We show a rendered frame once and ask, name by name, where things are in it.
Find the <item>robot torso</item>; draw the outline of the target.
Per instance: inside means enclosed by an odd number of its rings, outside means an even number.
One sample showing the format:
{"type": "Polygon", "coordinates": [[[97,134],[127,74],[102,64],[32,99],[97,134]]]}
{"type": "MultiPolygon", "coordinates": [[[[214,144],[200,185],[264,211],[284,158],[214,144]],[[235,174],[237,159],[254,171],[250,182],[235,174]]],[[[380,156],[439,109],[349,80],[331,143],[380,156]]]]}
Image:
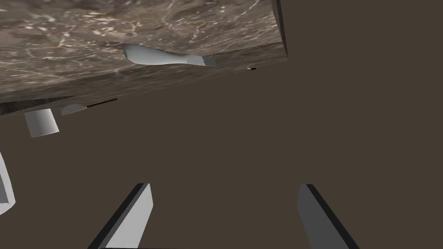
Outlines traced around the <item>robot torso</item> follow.
{"type": "Polygon", "coordinates": [[[10,210],[16,203],[13,187],[3,156],[0,153],[0,215],[10,210]]]}

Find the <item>grey cylinder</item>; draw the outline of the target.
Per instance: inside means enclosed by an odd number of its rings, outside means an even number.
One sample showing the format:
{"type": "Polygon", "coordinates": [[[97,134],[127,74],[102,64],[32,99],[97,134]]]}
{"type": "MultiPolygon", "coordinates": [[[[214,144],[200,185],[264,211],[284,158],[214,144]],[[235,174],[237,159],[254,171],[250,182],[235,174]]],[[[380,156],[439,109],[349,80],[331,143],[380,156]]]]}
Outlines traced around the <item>grey cylinder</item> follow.
{"type": "Polygon", "coordinates": [[[32,138],[59,132],[51,109],[41,109],[24,113],[32,138]]]}

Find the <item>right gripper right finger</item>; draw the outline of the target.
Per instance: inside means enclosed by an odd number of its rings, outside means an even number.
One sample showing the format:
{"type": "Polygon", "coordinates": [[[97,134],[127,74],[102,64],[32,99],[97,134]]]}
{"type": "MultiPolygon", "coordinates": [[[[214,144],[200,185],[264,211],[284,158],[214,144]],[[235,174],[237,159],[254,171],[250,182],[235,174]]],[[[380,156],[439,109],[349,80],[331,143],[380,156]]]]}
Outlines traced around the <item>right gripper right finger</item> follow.
{"type": "Polygon", "coordinates": [[[360,249],[313,184],[300,185],[297,209],[311,249],[360,249]]]}

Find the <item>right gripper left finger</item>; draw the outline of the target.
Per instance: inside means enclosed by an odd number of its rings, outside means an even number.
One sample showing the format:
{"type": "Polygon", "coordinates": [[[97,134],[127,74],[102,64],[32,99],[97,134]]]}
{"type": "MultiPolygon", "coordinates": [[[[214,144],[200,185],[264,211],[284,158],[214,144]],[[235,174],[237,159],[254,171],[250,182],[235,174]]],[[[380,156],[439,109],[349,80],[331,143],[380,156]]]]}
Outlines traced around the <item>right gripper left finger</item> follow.
{"type": "Polygon", "coordinates": [[[87,249],[137,249],[152,209],[150,184],[136,184],[87,249]]]}

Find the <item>grey half disc black rod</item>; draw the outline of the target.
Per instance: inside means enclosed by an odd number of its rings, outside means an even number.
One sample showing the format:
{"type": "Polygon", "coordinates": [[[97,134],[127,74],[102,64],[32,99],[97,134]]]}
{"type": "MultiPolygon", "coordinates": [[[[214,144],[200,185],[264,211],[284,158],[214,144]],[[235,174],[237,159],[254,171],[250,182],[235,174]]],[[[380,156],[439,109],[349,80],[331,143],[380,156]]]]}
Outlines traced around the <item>grey half disc black rod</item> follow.
{"type": "Polygon", "coordinates": [[[116,100],[117,99],[110,99],[110,100],[99,102],[99,103],[95,103],[95,104],[92,104],[92,105],[81,105],[81,104],[67,105],[67,106],[65,106],[61,110],[61,115],[62,116],[66,116],[66,115],[69,115],[69,114],[72,114],[72,113],[75,113],[75,112],[79,112],[79,111],[85,110],[87,108],[91,108],[91,107],[94,107],[94,106],[97,106],[97,105],[102,105],[102,104],[105,104],[105,103],[108,103],[108,102],[112,102],[112,101],[116,101],[116,100]]]}

